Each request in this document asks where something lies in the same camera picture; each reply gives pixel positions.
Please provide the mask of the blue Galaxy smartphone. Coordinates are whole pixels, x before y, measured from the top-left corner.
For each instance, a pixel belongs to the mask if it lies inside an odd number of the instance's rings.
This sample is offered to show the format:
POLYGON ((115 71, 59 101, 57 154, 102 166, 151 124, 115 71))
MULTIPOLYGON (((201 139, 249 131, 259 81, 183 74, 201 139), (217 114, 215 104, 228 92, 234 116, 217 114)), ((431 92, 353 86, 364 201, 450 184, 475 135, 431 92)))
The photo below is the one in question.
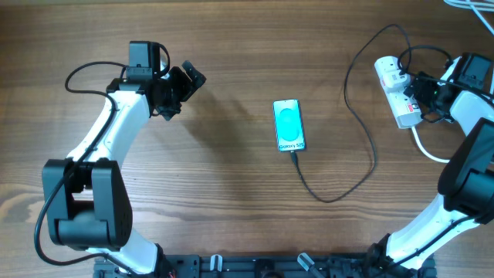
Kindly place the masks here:
POLYGON ((306 149, 303 121, 297 99, 277 100, 272 104, 276 142, 281 152, 306 149))

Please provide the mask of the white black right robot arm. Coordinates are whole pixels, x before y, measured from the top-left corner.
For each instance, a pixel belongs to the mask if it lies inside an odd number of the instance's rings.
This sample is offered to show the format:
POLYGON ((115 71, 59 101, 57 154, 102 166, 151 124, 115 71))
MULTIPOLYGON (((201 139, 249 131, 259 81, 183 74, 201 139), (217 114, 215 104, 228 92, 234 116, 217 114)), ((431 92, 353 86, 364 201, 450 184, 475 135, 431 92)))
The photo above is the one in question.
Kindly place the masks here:
POLYGON ((482 92, 492 60, 463 53, 446 64, 427 99, 459 123, 465 140, 448 160, 438 180, 438 194, 412 222, 373 244, 368 268, 393 275, 419 270, 436 250, 460 233, 493 219, 493 96, 482 92))

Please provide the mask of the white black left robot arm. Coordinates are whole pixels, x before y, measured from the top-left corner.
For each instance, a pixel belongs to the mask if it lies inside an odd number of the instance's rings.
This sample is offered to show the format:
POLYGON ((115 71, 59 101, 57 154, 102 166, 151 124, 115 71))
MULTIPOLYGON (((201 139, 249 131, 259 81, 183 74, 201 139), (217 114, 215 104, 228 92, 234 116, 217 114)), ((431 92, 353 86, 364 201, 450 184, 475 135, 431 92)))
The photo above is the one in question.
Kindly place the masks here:
POLYGON ((34 229, 38 257, 54 266, 101 258, 127 277, 174 277, 163 249, 133 227, 121 167, 140 129, 170 120, 206 82, 188 60, 172 66, 159 42, 132 41, 129 63, 101 92, 105 105, 84 139, 42 169, 44 204, 34 229))

